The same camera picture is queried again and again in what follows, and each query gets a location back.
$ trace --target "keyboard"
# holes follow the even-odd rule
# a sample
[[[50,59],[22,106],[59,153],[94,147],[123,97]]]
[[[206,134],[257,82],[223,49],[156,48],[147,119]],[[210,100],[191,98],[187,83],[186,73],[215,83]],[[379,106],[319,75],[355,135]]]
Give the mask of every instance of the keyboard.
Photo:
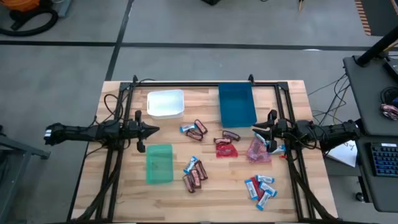
[[[376,176],[398,177],[398,147],[396,144],[369,143]]]

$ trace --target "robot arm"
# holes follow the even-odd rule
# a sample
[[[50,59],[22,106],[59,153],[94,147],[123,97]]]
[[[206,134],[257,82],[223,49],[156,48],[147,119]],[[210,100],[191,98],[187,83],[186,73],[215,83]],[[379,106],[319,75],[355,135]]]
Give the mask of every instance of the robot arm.
[[[257,128],[269,128],[268,131],[253,129],[255,133],[271,142],[270,147],[267,149],[269,152],[273,152],[276,149],[275,137],[287,138],[302,146],[319,141],[322,151],[329,151],[346,141],[355,140],[360,137],[360,130],[352,120],[343,124],[328,126],[318,126],[312,121],[306,120],[293,123],[288,119],[279,119],[278,123],[274,124],[276,114],[276,111],[272,110],[268,114],[267,122],[253,125]]]
[[[65,126],[55,123],[46,128],[44,140],[45,144],[51,146],[66,140],[100,142],[104,146],[108,146],[115,141],[138,138],[137,148],[140,152],[145,152],[142,140],[158,130],[158,127],[142,122],[141,111],[137,111],[136,120],[130,120],[125,127],[116,120],[105,121],[89,127]]]

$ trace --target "green container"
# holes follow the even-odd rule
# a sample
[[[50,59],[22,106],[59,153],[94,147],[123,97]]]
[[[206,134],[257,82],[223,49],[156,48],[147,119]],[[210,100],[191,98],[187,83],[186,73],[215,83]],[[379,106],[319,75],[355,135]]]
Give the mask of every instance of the green container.
[[[147,184],[173,182],[173,147],[170,144],[147,147]]]

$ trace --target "black hose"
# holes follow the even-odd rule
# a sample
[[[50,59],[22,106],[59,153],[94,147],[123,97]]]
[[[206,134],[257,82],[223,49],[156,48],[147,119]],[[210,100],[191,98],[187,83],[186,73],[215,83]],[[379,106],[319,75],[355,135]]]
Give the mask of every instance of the black hose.
[[[29,12],[16,12],[16,13],[19,14],[18,15],[19,19],[16,20],[16,23],[18,24],[17,28],[14,27],[15,24],[13,25],[14,28],[12,27],[14,30],[23,26],[27,21],[29,21],[33,17],[41,14],[49,13],[51,14],[51,19],[48,21],[48,23],[31,30],[12,31],[0,28],[0,34],[8,35],[11,37],[28,37],[36,34],[41,34],[51,29],[58,21],[58,13],[55,10],[49,8],[38,8]]]

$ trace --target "orange vacuum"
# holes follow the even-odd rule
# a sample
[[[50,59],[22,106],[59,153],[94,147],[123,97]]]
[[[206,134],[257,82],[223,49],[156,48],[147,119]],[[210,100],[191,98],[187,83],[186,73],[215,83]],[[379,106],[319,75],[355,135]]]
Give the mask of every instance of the orange vacuum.
[[[0,28],[0,34],[13,37],[32,36],[51,29],[58,21],[58,13],[52,9],[52,0],[0,0],[0,3],[10,9],[10,17],[15,21],[11,30]],[[18,31],[31,18],[44,13],[52,15],[46,24],[32,30]]]

